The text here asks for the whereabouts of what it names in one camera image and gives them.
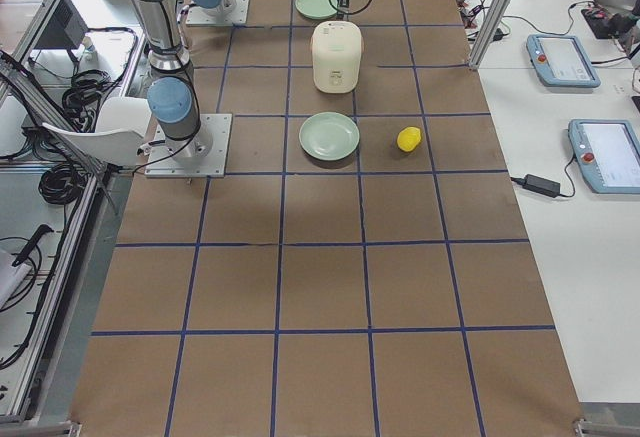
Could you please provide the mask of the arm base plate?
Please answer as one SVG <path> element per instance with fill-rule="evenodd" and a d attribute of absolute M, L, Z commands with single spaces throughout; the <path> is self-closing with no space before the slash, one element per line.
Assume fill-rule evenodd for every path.
<path fill-rule="evenodd" d="M 247 21 L 250 0 L 193 0 L 186 17 L 192 27 L 242 26 Z"/>
<path fill-rule="evenodd" d="M 151 149 L 144 174 L 150 178 L 223 177 L 232 115 L 201 114 L 200 121 L 199 132 L 181 151 L 182 143 L 166 139 L 163 128 L 157 124 L 154 139 L 164 143 Z"/>

